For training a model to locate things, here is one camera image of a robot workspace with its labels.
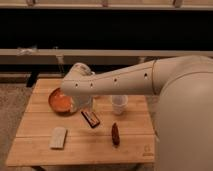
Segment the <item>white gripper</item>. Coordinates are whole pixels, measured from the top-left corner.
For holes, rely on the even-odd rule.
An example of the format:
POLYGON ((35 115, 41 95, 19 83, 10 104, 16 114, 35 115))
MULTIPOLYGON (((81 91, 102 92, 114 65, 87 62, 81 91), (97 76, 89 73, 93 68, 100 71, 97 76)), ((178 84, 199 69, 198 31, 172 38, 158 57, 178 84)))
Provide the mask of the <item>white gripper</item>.
MULTIPOLYGON (((70 69, 68 76, 69 79, 80 78, 81 76, 91 76, 93 72, 91 69, 84 63, 75 63, 70 69)), ((90 108, 93 104, 91 96, 71 96, 72 98, 72 112, 76 112, 81 108, 90 108)))

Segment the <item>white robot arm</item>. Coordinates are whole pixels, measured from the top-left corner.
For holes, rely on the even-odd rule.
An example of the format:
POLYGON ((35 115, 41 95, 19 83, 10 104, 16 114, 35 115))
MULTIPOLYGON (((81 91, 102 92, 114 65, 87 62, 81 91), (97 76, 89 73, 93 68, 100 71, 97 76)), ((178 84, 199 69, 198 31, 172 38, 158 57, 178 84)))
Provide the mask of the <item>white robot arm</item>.
POLYGON ((213 59, 157 59, 93 75, 76 63, 62 91, 88 95, 157 95, 155 171, 213 171, 213 59))

